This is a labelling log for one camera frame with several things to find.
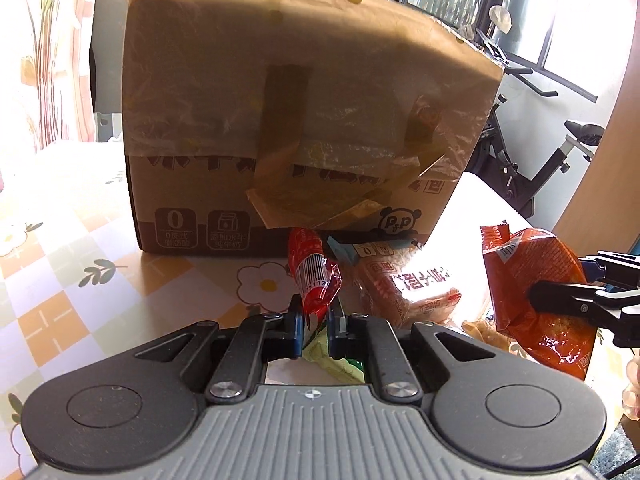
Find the gray panel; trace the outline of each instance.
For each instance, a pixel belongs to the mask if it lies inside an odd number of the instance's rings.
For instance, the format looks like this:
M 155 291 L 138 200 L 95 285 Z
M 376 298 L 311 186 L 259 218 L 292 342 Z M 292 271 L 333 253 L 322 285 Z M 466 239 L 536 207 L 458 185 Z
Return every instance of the gray panel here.
M 80 480 L 41 466 L 30 480 Z M 100 480 L 308 479 L 505 480 L 461 460 L 420 412 L 375 399 L 368 386 L 261 385 L 237 406 L 212 406 L 180 447 Z M 596 478 L 584 465 L 536 480 Z

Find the black cable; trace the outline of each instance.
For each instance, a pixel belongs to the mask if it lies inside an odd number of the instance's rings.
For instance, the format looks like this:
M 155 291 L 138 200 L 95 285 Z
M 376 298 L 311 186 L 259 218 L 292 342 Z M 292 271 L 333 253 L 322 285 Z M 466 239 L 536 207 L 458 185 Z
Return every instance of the black cable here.
M 613 469 L 612 471 L 609 471 L 608 473 L 604 474 L 604 478 L 610 480 L 615 476 L 618 476 L 622 473 L 627 472 L 629 469 L 639 466 L 640 465 L 640 453 L 636 454 L 635 457 L 627 460 L 625 463 L 623 463 L 622 465 L 619 465 L 617 468 Z

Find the number 0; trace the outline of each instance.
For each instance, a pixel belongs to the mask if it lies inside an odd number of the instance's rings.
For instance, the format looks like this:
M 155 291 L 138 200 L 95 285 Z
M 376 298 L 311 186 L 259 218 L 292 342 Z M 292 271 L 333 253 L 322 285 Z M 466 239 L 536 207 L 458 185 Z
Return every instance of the number 0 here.
M 184 223 L 184 218 L 182 218 L 182 213 L 180 211 L 172 209 L 166 216 L 166 222 L 169 224 L 171 229 L 180 229 Z

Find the tablecloth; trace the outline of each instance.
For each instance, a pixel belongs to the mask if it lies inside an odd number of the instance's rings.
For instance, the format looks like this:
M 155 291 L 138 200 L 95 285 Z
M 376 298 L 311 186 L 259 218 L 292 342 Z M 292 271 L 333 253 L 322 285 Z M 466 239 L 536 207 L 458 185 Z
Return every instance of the tablecloth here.
M 465 173 L 425 247 L 457 279 L 457 323 L 490 302 L 478 226 L 502 221 L 529 225 Z M 142 253 L 121 143 L 59 141 L 39 152 L 0 194 L 0 478 L 18 480 L 34 465 L 19 412 L 37 386 L 198 320 L 231 327 L 284 311 L 296 292 L 285 264 Z M 628 358 L 601 337 L 587 383 L 607 405 L 608 433 L 622 414 Z M 270 365 L 268 377 L 332 381 L 300 360 Z

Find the wooden panel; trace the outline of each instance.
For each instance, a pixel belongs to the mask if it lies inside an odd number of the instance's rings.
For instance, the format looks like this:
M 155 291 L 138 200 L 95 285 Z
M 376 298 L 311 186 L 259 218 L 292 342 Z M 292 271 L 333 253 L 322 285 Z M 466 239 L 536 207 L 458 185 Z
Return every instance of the wooden panel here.
M 640 235 L 640 12 L 607 131 L 554 232 L 578 256 L 626 252 Z

